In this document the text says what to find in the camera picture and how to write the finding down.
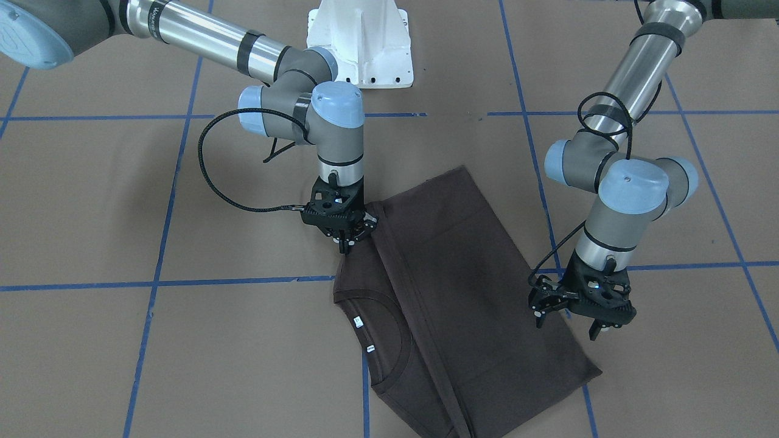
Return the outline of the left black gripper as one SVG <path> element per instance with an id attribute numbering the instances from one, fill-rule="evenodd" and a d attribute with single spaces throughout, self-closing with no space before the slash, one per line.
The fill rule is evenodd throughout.
<path id="1" fill-rule="evenodd" d="M 535 316 L 535 327 L 543 327 L 548 313 L 556 310 L 570 310 L 572 313 L 594 317 L 592 302 L 586 303 L 588 289 L 579 286 L 563 285 L 553 280 L 529 280 L 528 305 Z M 595 341 L 602 331 L 608 331 L 615 325 L 607 321 L 593 321 L 588 330 L 588 338 Z"/>

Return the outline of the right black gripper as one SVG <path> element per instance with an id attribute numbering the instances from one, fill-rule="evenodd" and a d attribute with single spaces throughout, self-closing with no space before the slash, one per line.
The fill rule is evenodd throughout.
<path id="1" fill-rule="evenodd" d="M 330 228 L 329 235 L 337 239 L 342 255 L 349 253 L 349 247 L 365 240 L 378 227 L 378 222 L 367 210 L 349 210 L 326 216 L 326 228 Z"/>

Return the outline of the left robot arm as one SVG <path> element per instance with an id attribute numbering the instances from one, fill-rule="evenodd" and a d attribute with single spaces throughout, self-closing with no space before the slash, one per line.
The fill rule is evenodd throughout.
<path id="1" fill-rule="evenodd" d="M 588 217 L 574 230 L 576 247 L 560 280 L 533 271 L 528 305 L 541 328 L 554 311 L 590 317 L 588 335 L 620 328 L 637 311 L 629 299 L 627 267 L 650 222 L 686 203 L 699 185 L 696 168 L 682 158 L 654 160 L 634 153 L 634 128 L 654 103 L 663 77 L 685 42 L 705 22 L 776 19 L 776 1 L 651 1 L 641 26 L 606 88 L 577 108 L 581 127 L 554 142 L 545 174 L 562 185 L 596 195 Z"/>

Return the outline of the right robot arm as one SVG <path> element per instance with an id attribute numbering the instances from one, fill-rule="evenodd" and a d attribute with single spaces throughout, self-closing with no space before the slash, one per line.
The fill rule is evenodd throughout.
<path id="1" fill-rule="evenodd" d="M 178 1 L 3 1 L 1 9 L 2 53 L 31 69 L 56 68 L 110 37 L 128 34 L 255 78 L 260 86 L 246 88 L 236 110 L 204 128 L 198 138 L 200 167 L 209 130 L 239 116 L 248 132 L 316 149 L 319 177 L 309 202 L 284 210 L 298 211 L 343 254 L 377 228 L 364 202 L 362 92 L 337 80 L 330 50 L 298 50 Z"/>

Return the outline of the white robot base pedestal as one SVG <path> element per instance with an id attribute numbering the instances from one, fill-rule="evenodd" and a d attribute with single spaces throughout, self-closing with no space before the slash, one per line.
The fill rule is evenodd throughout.
<path id="1" fill-rule="evenodd" d="M 322 1 L 308 13 L 307 44 L 334 54 L 339 81 L 361 89 L 414 83 L 408 15 L 394 1 Z"/>

